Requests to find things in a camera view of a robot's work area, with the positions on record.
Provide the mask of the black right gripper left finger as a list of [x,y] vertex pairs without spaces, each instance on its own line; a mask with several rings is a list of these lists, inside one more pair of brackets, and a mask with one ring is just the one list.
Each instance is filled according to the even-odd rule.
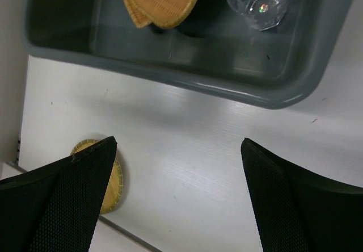
[[117,142],[1,180],[1,251],[88,251]]

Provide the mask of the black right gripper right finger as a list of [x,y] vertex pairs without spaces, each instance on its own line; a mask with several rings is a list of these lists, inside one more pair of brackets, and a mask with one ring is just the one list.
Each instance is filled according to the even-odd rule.
[[241,144],[263,251],[362,251],[362,188]]

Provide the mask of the round green-rimmed bamboo tray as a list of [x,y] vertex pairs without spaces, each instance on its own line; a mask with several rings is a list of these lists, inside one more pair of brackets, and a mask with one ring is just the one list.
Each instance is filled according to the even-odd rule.
[[[75,147],[73,147],[70,154],[73,155],[77,152],[80,152],[81,150],[86,149],[91,145],[96,144],[97,142],[98,140],[94,139],[82,140],[79,143],[77,143]],[[116,154],[110,178],[108,181],[107,189],[100,209],[101,215],[110,213],[116,209],[117,205],[120,202],[122,192],[123,192],[123,172],[118,154]]]

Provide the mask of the grey plastic bin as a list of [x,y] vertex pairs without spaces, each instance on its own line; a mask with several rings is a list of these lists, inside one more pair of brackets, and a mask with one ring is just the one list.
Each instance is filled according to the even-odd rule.
[[30,55],[123,73],[269,109],[318,86],[352,0],[288,0],[257,31],[226,0],[199,0],[175,29],[138,29],[123,0],[24,0]]

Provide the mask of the triangular woven tray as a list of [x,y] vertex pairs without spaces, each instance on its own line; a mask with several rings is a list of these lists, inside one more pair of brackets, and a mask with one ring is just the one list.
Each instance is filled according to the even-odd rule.
[[132,3],[125,2],[125,5],[131,20],[137,28],[143,28],[151,24],[151,20],[140,12]]

